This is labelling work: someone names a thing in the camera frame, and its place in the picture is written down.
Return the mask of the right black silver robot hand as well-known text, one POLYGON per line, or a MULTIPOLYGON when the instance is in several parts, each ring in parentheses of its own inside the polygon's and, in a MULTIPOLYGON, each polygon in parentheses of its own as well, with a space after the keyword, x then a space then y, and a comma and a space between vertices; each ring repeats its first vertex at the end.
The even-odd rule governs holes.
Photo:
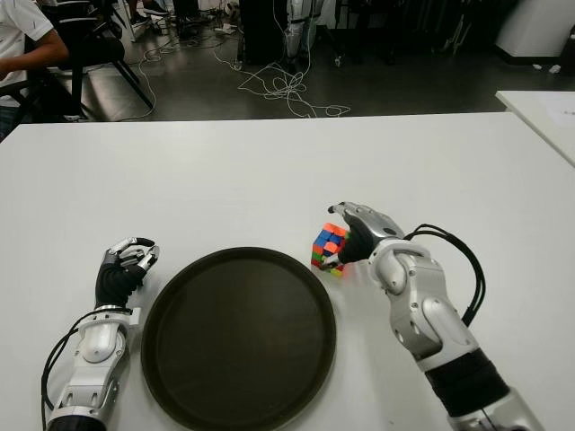
POLYGON ((402 239, 399 225, 388 215, 349 201, 328 207, 330 214, 338 214, 349 226, 349 237, 337 254, 327 258, 321 270, 368 259, 382 240, 402 239))

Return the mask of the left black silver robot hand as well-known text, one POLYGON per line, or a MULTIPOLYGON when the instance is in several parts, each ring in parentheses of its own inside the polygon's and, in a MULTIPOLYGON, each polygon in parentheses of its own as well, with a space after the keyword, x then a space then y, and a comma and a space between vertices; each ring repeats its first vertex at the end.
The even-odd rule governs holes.
POLYGON ((125 308, 131 294, 143 285, 158 261, 160 247, 142 237, 128 237, 104 252, 95 283, 95 306, 125 308))

